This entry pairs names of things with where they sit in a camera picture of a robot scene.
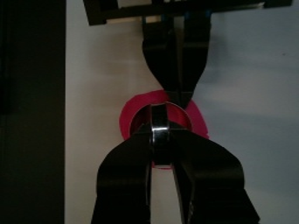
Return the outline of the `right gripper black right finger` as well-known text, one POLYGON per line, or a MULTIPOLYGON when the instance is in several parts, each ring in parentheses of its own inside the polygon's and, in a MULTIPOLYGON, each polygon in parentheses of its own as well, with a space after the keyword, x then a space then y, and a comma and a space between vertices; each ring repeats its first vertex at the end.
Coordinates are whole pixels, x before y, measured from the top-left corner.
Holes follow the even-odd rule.
POLYGON ((183 224, 260 224, 232 152, 187 129, 170 130, 173 168, 183 224))

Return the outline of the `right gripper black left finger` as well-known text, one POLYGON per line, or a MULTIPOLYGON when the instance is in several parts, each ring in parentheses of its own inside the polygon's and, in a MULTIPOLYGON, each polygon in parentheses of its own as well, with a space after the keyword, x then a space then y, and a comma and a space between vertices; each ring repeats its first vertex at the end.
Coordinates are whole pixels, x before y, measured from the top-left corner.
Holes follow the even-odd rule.
POLYGON ((151 130, 143 125, 98 169, 91 224, 151 224, 151 130))

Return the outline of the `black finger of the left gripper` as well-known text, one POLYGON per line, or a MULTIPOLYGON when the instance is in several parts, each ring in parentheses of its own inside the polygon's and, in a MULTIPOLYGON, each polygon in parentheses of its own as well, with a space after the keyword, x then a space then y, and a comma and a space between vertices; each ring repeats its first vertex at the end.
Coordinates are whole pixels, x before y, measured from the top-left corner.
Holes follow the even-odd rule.
POLYGON ((185 34, 182 45, 182 107, 193 99, 194 90, 202 77, 209 58, 212 40, 212 12, 198 11, 185 14, 185 34))
POLYGON ((174 20, 161 16, 151 22, 143 18, 143 54, 146 64, 161 83, 171 102, 179 102, 179 67, 174 20))

